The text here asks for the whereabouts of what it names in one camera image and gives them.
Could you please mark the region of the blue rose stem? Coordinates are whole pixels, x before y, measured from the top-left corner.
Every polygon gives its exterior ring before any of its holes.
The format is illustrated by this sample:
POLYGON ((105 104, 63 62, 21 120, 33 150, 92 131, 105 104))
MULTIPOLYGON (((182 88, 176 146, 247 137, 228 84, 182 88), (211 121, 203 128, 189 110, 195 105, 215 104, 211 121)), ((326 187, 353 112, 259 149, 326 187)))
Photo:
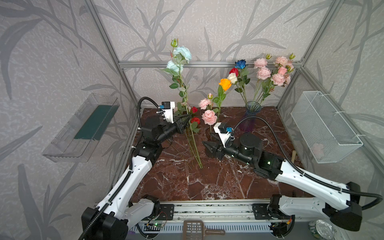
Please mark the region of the blue rose stem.
POLYGON ((247 66, 246 60, 239 60, 235 62, 235 68, 238 70, 242 70, 247 66))

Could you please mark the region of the pale blue flower stem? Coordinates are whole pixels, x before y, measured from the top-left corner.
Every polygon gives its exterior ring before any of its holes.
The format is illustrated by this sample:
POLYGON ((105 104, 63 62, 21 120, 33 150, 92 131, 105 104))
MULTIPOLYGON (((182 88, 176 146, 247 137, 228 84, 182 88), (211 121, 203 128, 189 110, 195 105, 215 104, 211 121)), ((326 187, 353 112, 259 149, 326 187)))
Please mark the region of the pale blue flower stem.
POLYGON ((167 66, 163 69, 163 71, 172 76, 173 83, 170 85, 170 88, 177 89, 179 91, 179 96, 181 97, 180 103, 185 102, 191 106, 188 103, 189 85, 183 78, 184 66, 189 64, 192 60, 191 52, 187 47, 179 45, 178 39, 171 40, 171 47, 171 60, 168 61, 167 66))

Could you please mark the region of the light pink rose stem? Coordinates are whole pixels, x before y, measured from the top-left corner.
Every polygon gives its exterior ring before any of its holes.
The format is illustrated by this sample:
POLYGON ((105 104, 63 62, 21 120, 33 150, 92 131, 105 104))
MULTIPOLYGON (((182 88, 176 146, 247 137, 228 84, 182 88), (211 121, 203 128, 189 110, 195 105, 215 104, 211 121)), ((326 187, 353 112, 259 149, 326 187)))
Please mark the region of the light pink rose stem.
POLYGON ((212 127, 218 119, 216 112, 214 111, 214 96, 208 94, 208 96, 199 102, 199 107, 203 112, 202 119, 206 125, 212 127))

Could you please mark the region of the dark red glass vase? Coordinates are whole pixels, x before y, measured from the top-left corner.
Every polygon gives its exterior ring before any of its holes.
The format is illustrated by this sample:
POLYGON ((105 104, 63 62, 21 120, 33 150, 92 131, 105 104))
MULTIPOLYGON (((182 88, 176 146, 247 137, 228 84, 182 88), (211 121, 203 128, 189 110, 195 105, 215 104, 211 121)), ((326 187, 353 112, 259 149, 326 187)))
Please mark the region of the dark red glass vase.
POLYGON ((220 130, 219 128, 213 127, 211 129, 206 129, 206 138, 208 142, 215 142, 221 144, 220 130))

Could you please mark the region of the purple glass vase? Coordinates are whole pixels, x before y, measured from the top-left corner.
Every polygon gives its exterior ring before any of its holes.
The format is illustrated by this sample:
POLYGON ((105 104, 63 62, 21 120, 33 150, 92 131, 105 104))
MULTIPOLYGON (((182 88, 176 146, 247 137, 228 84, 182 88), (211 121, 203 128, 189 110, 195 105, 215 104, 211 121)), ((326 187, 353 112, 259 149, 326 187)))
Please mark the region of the purple glass vase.
MULTIPOLYGON (((255 101, 247 102, 244 118, 256 116, 261 111, 261 109, 262 106, 259 103, 255 101)), ((239 125, 240 130, 244 132, 252 132, 255 126, 255 121, 256 118, 249 118, 247 120, 242 121, 239 125)))

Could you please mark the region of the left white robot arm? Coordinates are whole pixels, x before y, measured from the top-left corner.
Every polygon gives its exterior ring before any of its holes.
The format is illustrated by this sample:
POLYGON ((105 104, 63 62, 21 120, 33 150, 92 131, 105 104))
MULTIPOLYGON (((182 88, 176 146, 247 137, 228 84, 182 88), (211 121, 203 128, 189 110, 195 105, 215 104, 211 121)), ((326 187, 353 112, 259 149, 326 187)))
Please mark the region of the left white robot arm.
POLYGON ((130 153, 128 168, 95 208, 83 212, 81 240, 124 240, 141 220, 159 214, 160 203, 154 197, 144 197, 132 206, 129 202, 161 155, 163 142, 182 134, 191 116, 174 116, 175 102, 155 106, 158 116, 139 125, 140 138, 130 153))

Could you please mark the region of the red rose stem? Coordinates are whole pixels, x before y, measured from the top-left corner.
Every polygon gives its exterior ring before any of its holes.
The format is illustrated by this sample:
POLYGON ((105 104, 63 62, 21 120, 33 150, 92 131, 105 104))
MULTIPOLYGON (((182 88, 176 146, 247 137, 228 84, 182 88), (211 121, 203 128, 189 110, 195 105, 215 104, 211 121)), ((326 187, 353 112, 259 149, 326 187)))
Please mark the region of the red rose stem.
POLYGON ((238 77, 239 76, 239 70, 237 68, 232 68, 230 70, 230 74, 235 74, 236 77, 238 77))

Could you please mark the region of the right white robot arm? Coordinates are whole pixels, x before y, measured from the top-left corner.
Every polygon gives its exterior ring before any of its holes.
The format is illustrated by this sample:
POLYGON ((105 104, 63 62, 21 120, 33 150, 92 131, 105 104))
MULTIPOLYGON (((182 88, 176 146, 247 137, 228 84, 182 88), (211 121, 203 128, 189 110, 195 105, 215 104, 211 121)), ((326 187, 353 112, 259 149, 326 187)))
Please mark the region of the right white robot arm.
POLYGON ((268 213, 273 218, 307 217, 329 219, 339 228, 360 230, 363 211, 378 205, 383 196, 361 192, 358 184, 341 184, 321 178, 263 149, 263 141, 252 133, 236 139, 236 129, 217 123, 211 134, 214 141, 204 141, 206 155, 221 160, 230 156, 253 168, 258 176, 284 183, 311 194, 310 198, 271 197, 268 213))

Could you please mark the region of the pink rose bud stem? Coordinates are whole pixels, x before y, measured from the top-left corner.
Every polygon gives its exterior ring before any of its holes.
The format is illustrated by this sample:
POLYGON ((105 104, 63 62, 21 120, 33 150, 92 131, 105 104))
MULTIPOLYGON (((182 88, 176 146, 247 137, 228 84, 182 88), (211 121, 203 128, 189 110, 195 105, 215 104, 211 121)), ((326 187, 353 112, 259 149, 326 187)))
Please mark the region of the pink rose bud stem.
POLYGON ((287 73, 288 69, 286 67, 280 67, 278 70, 278 74, 285 75, 287 73))

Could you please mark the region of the pale pink peony stem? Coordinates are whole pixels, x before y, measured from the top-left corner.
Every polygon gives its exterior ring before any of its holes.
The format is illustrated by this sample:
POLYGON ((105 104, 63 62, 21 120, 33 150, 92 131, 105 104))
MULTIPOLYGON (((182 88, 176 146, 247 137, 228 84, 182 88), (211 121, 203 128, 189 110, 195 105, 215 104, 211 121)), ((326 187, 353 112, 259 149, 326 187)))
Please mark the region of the pale pink peony stem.
POLYGON ((267 65, 270 58, 271 55, 267 54, 264 58, 258 58, 254 61, 254 69, 257 70, 259 84, 254 95, 254 100, 257 100, 259 104, 269 95, 271 70, 267 65))
POLYGON ((262 95, 261 95, 261 103, 271 95, 271 92, 275 90, 276 87, 285 87, 289 85, 291 82, 290 75, 282 75, 282 74, 274 74, 271 78, 268 78, 266 81, 262 83, 262 95))

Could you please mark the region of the white pink-edged rose stem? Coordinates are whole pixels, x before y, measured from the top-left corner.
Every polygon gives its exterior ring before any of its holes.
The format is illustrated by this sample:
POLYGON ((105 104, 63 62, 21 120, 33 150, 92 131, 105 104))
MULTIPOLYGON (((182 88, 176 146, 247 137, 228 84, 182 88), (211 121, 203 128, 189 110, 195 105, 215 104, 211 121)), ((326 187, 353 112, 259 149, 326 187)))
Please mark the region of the white pink-edged rose stem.
POLYGON ((295 57, 296 55, 294 53, 290 54, 289 57, 277 57, 274 61, 274 65, 276 67, 285 67, 288 69, 288 71, 292 71, 294 69, 293 60, 295 59, 295 57))

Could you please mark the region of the orange rose stem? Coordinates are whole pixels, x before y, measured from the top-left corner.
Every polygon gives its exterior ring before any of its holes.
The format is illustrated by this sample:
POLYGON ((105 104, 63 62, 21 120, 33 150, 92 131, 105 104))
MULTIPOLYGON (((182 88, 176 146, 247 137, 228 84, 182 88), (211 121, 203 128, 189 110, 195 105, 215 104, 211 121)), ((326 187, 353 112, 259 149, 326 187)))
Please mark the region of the orange rose stem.
POLYGON ((221 113, 221 107, 222 107, 223 101, 227 96, 226 92, 230 89, 231 86, 232 86, 232 82, 229 79, 220 80, 219 87, 218 87, 218 94, 216 97, 213 98, 213 103, 216 105, 213 111, 216 113, 217 122, 219 121, 219 116, 221 113))

